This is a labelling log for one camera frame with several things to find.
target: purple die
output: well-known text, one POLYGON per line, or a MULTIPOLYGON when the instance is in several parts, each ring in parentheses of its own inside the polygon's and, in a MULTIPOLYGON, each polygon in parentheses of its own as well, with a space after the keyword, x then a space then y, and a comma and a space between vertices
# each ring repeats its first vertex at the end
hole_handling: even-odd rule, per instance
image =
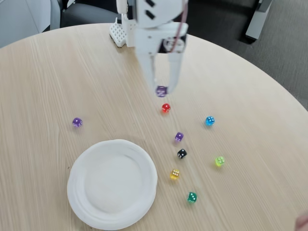
POLYGON ((158 97, 165 97, 167 95, 167 88, 168 87, 158 86, 156 89, 156 95, 158 97))
POLYGON ((82 120, 80 118, 73 119, 73 125, 75 127, 80 127, 82 125, 82 120))
POLYGON ((178 132, 177 135, 175 136, 176 141, 181 141, 183 139, 183 133, 178 132))

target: red die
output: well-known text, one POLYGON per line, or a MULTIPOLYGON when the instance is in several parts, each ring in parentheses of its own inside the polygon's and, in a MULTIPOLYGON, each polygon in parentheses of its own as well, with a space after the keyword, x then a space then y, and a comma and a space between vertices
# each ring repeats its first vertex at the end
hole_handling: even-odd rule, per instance
POLYGON ((163 110, 163 112, 168 112, 168 111, 170 111, 170 105, 168 104, 168 103, 166 103, 166 104, 164 104, 163 106, 162 106, 162 110, 163 110))

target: light wood table surface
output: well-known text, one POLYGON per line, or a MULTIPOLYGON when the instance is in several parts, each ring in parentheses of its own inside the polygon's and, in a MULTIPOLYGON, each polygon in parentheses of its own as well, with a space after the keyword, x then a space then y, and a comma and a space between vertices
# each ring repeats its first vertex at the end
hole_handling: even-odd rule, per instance
MULTIPOLYGON (((108 27, 58 29, 0 50, 0 230, 95 230, 69 205, 70 168, 91 145, 125 139, 149 153, 158 174, 153 206, 125 230, 292 231, 308 210, 301 104, 248 61, 193 36, 178 87, 158 98, 134 49, 117 48, 108 27), (216 120, 211 128, 207 116, 216 120), (74 117, 82 127, 73 127, 74 117), (226 160, 220 169, 218 156, 226 160), (174 184, 173 168, 181 171, 174 184), (193 205, 189 191, 198 195, 193 205)), ((156 60, 167 84, 167 57, 156 60)))

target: die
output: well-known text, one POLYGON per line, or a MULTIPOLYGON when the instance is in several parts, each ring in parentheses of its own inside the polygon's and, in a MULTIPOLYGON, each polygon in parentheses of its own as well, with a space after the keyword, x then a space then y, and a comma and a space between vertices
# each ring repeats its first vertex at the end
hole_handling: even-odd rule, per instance
POLYGON ((224 163, 225 163, 225 159, 222 156, 217 157, 215 159, 215 164, 216 164, 217 167, 224 165, 224 163))
POLYGON ((212 116, 209 116, 205 120, 205 125, 212 126, 215 123, 215 119, 212 116))
POLYGON ((168 87, 164 87, 164 86, 158 86, 156 88, 156 95, 158 97, 165 97, 167 95, 167 88, 168 87))
POLYGON ((175 136, 176 141, 181 141, 183 139, 183 133, 178 132, 177 135, 175 136))
POLYGON ((162 111, 163 112, 168 112, 170 111, 170 105, 168 103, 165 103, 163 106, 162 106, 162 111))
POLYGON ((183 159, 187 155, 187 152, 184 149, 179 150, 178 157, 183 159))
POLYGON ((82 125, 82 120, 80 118, 73 119, 73 125, 77 128, 80 127, 82 125))
POLYGON ((170 173, 170 178, 172 180, 177 180, 179 177, 180 177, 180 171, 178 169, 172 170, 172 172, 170 173))
POLYGON ((187 197, 187 201, 189 203, 195 203, 197 200, 197 194, 195 194, 194 192, 189 192, 188 197, 187 197))

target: stacked plates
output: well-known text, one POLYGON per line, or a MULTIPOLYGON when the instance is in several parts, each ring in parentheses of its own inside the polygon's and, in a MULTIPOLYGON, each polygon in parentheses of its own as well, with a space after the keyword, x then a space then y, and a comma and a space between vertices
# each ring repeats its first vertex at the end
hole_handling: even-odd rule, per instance
POLYGON ((91 146, 75 161, 67 196, 75 214, 91 227, 126 228, 150 209, 157 172, 150 156, 125 140, 91 146))

